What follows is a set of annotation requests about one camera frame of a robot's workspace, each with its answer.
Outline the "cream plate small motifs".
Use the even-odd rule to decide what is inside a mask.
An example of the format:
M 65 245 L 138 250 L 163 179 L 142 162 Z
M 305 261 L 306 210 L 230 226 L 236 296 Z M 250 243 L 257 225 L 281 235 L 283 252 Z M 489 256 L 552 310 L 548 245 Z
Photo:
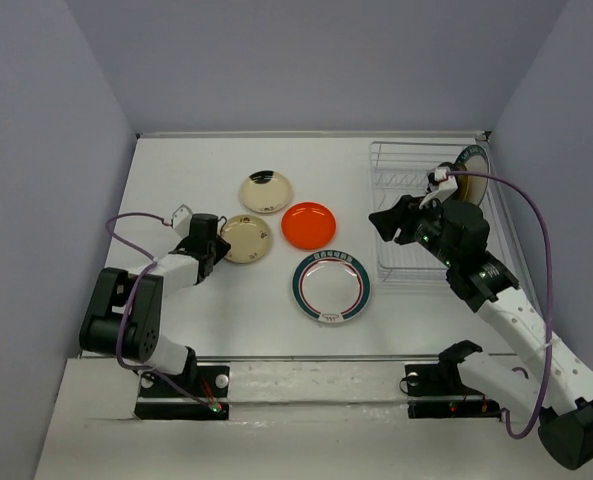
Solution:
M 260 260 L 270 251 L 273 241 L 271 228 L 266 221 L 251 214 L 229 218 L 220 234 L 230 245 L 225 259 L 236 264 Z

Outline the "brown yellow patterned plate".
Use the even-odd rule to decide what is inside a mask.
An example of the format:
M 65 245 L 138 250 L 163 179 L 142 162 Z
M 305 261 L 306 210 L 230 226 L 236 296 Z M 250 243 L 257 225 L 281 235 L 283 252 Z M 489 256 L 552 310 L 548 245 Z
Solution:
M 457 175 L 457 192 L 454 198 L 458 201 L 479 205 L 487 190 L 488 175 L 485 171 L 464 170 L 464 175 Z

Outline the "white plate teal red rim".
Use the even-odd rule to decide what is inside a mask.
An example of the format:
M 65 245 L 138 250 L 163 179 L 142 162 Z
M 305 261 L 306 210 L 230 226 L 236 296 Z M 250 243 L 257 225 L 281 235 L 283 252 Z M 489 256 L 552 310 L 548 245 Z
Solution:
M 362 263 L 334 249 L 316 251 L 295 268 L 291 292 L 298 308 L 321 324 L 339 325 L 367 307 L 372 284 Z

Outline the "white plate dark green rim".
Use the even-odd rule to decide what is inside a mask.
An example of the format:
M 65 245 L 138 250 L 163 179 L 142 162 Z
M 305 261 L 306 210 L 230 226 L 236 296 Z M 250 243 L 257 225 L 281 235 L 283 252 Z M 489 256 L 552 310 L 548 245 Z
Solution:
M 490 173 L 486 150 L 479 145 L 469 145 L 458 155 L 454 164 L 458 171 L 485 171 Z

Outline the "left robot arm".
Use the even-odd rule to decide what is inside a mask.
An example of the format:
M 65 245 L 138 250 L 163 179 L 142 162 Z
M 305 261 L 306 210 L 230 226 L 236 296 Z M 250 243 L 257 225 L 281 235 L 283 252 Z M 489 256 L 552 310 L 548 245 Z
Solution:
M 156 256 L 116 233 L 127 218 L 157 221 L 179 237 L 168 253 Z M 223 219 L 179 207 L 171 217 L 129 212 L 110 218 L 105 228 L 114 240 L 147 259 L 141 267 L 103 268 L 92 290 L 79 330 L 80 349 L 112 356 L 119 366 L 160 378 L 171 392 L 185 395 L 197 383 L 196 353 L 161 333 L 163 300 L 201 284 L 231 246 L 220 234 Z

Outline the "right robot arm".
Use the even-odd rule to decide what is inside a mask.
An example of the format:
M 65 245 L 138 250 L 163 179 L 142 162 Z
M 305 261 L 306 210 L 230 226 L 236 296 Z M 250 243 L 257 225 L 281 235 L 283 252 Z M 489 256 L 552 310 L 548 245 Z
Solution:
M 539 438 L 563 467 L 576 470 L 593 459 L 593 371 L 546 330 L 507 267 L 487 250 L 489 224 L 479 207 L 456 200 L 425 206 L 405 195 L 369 216 L 381 238 L 418 243 L 447 268 L 452 291 L 494 328 L 521 361 L 547 373 Z

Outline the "cream plate black brush mark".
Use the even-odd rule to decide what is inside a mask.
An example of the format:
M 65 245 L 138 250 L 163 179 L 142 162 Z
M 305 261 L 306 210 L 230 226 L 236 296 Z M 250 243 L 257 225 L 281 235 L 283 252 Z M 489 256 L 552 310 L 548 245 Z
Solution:
M 260 214 L 278 212 L 292 198 L 292 184 L 285 175 L 274 170 L 260 170 L 250 174 L 239 190 L 242 205 Z

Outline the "orange plate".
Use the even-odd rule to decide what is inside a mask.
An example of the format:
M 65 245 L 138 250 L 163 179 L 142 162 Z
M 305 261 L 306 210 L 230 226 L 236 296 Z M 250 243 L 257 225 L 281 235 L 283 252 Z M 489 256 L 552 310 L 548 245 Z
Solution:
M 316 202 L 300 202 L 282 217 L 281 231 L 287 242 L 301 250 L 316 250 L 335 237 L 337 223 L 333 213 Z

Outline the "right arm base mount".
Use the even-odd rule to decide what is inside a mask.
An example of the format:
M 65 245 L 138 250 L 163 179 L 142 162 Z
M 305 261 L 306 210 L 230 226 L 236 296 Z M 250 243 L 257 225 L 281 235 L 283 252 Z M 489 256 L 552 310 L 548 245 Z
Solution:
M 410 419 L 500 419 L 501 408 L 483 393 L 465 386 L 455 367 L 408 364 L 399 382 L 408 399 Z

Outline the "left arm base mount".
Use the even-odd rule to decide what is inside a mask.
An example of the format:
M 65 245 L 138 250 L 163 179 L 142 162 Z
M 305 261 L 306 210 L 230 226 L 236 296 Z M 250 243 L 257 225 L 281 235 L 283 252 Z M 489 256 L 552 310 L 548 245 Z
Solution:
M 198 364 L 192 383 L 181 376 L 170 376 L 167 382 L 145 373 L 140 376 L 133 414 L 139 420 L 226 421 L 229 384 L 230 366 L 225 364 Z

